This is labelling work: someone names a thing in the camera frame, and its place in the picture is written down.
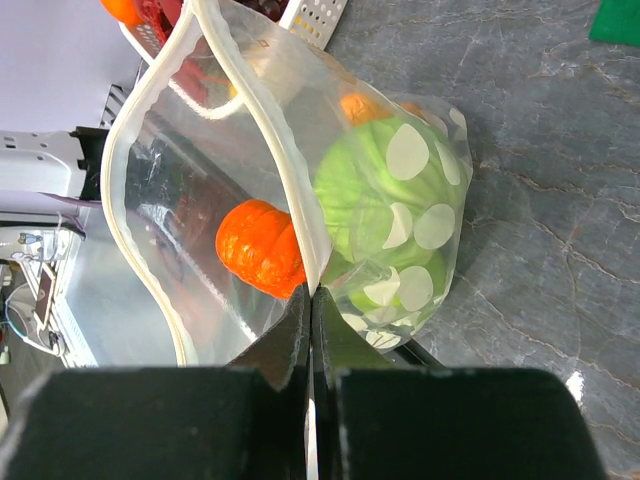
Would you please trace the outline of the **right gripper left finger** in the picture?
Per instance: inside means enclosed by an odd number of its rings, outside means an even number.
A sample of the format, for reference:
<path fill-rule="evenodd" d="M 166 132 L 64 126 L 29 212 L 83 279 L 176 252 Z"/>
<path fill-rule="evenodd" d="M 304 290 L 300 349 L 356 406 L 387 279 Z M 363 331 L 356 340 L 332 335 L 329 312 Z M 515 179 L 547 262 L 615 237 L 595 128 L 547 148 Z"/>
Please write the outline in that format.
<path fill-rule="evenodd" d="M 68 369 L 27 389 L 5 479 L 302 479 L 311 298 L 217 367 Z"/>

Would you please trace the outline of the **green toy apple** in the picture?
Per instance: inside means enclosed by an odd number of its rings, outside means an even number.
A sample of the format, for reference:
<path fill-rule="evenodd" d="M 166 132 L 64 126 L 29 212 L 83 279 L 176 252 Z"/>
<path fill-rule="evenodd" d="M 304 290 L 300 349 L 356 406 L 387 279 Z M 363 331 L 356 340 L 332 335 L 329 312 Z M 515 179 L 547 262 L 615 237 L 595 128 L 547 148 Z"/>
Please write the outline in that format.
<path fill-rule="evenodd" d="M 429 316 L 446 297 L 449 280 L 447 264 L 435 251 L 422 265 L 391 267 L 381 280 L 348 298 L 368 321 L 392 323 L 410 315 Z"/>

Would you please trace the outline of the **green toy cabbage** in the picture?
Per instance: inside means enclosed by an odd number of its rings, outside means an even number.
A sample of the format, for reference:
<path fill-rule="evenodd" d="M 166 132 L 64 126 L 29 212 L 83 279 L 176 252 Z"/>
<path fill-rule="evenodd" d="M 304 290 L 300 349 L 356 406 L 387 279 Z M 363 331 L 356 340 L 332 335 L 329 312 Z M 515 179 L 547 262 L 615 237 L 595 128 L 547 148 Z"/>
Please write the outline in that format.
<path fill-rule="evenodd" d="M 352 265 L 425 265 L 453 239 L 467 180 L 443 132 L 392 117 L 352 128 L 329 147 L 314 191 L 334 250 Z"/>

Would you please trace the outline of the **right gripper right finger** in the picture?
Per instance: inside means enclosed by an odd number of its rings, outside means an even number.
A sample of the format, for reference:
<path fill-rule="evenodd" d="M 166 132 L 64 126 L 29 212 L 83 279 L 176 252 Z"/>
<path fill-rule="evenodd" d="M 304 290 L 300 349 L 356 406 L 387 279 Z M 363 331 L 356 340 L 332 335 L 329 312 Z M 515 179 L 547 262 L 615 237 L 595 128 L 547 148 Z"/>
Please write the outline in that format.
<path fill-rule="evenodd" d="M 402 367 L 349 326 L 325 288 L 311 304 L 323 479 L 602 479 L 583 416 L 552 373 Z"/>

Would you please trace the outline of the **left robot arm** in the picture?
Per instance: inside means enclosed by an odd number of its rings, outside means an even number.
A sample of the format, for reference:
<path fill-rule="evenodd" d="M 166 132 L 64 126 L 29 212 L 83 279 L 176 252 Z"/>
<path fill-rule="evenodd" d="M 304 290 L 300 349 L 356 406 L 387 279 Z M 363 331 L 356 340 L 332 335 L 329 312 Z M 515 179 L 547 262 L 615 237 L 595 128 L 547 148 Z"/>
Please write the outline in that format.
<path fill-rule="evenodd" d="M 1 225 L 64 228 L 79 236 L 83 208 L 100 206 L 108 131 L 1 133 Z"/>

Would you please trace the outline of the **orange toy pumpkin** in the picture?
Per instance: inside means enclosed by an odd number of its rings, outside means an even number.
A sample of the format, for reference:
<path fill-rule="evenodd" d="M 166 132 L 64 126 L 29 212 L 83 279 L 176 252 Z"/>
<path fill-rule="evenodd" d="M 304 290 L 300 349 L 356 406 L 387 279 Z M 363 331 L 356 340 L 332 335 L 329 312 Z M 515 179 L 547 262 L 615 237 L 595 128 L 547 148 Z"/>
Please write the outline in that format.
<path fill-rule="evenodd" d="M 263 200 L 247 200 L 224 217 L 215 249 L 231 273 L 275 298 L 290 298 L 306 281 L 290 214 Z"/>

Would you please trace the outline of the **orange toy ginger root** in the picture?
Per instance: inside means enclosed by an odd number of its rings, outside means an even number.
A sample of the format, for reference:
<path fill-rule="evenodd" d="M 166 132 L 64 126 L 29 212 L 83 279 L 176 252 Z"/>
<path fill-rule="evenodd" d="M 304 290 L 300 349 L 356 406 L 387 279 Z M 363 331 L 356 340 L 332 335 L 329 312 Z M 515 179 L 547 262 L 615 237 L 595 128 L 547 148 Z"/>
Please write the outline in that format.
<path fill-rule="evenodd" d="M 429 125 L 423 112 L 411 103 L 382 101 L 363 92 L 352 92 L 342 96 L 339 104 L 345 117 L 344 126 L 350 129 L 399 125 L 402 121 Z"/>

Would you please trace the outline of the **dotted clear zip bag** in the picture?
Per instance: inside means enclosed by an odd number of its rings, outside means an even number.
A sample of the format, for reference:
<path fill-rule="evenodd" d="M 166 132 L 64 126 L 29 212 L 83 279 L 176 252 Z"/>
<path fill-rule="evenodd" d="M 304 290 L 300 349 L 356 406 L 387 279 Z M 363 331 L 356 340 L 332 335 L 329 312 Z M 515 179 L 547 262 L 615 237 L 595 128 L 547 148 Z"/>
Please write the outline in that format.
<path fill-rule="evenodd" d="M 208 106 L 174 81 L 198 36 L 235 88 Z M 104 148 L 102 204 L 121 253 L 154 298 L 180 366 L 220 365 L 248 348 L 286 303 L 231 273 L 215 250 L 237 205 L 263 200 L 290 214 L 310 290 L 326 288 L 370 345 L 388 351 L 435 313 L 375 324 L 348 296 L 389 273 L 334 250 L 314 191 L 331 145 L 351 129 L 339 101 L 363 92 L 415 104 L 448 139 L 467 180 L 473 167 L 463 114 L 433 97 L 386 96 L 290 30 L 234 1 L 187 1 L 173 35 L 127 99 Z"/>

